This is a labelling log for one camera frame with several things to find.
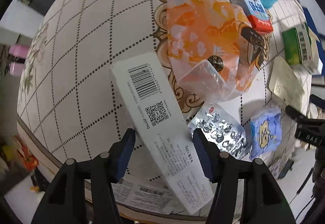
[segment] green and white box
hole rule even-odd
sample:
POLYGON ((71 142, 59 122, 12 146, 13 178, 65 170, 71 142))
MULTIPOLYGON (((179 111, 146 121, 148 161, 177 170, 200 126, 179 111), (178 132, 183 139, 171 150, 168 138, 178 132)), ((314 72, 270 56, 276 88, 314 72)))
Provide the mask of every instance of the green and white box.
POLYGON ((317 36, 306 23, 282 32, 285 60, 291 66, 301 66, 310 74, 320 75, 323 64, 317 49, 317 36))

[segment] white box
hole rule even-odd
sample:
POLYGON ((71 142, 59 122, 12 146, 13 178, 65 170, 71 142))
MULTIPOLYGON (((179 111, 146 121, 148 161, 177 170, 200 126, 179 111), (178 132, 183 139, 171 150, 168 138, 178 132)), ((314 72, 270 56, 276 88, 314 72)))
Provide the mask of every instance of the white box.
POLYGON ((316 43, 319 39, 306 23, 282 32, 282 37, 285 59, 289 65, 306 69, 312 75, 321 74, 323 63, 316 43))
POLYGON ((214 193, 156 53, 117 62, 112 71, 137 133, 175 196, 194 214, 214 193))

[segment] blue snack bag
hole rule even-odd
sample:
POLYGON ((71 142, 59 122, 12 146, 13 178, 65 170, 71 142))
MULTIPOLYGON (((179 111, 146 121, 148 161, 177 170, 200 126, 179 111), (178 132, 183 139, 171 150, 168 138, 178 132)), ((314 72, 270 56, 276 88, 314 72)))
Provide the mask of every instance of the blue snack bag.
POLYGON ((282 141, 281 110, 277 106, 257 111, 250 121, 252 148, 250 159, 275 151, 282 141))

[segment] orange packaged snack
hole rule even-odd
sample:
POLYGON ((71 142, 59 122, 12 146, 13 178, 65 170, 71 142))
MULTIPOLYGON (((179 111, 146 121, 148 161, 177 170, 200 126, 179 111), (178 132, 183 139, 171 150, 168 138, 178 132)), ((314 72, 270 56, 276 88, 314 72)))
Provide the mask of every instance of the orange packaged snack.
POLYGON ((210 102, 250 87, 264 39, 225 0, 168 0, 168 56, 178 84, 210 102))

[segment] grid pattern tablecloth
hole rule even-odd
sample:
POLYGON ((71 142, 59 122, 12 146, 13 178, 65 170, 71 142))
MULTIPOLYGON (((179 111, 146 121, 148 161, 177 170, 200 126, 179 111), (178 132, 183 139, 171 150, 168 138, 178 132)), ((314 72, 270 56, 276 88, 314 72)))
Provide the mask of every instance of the grid pattern tablecloth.
MULTIPOLYGON (((166 0, 56 0, 34 38, 22 75, 17 112, 30 131, 59 161, 94 158, 121 139, 132 121, 126 118, 111 83, 110 65, 155 50, 187 121, 203 101, 179 88, 166 53, 166 0)), ((284 56, 281 31, 304 20, 296 0, 278 0, 269 9, 274 32, 269 50, 248 93, 220 105, 249 132, 249 119, 271 102, 268 81, 273 61, 284 56)), ((308 102, 310 77, 297 74, 308 102)), ((295 123, 282 114, 283 142, 263 156, 280 167, 294 147, 295 123)), ((126 174, 165 185, 149 152, 137 138, 126 174)), ((243 196, 239 182, 236 211, 243 196)), ((210 204, 196 215, 206 216, 210 204)), ((188 214, 184 210, 174 214, 188 214)))

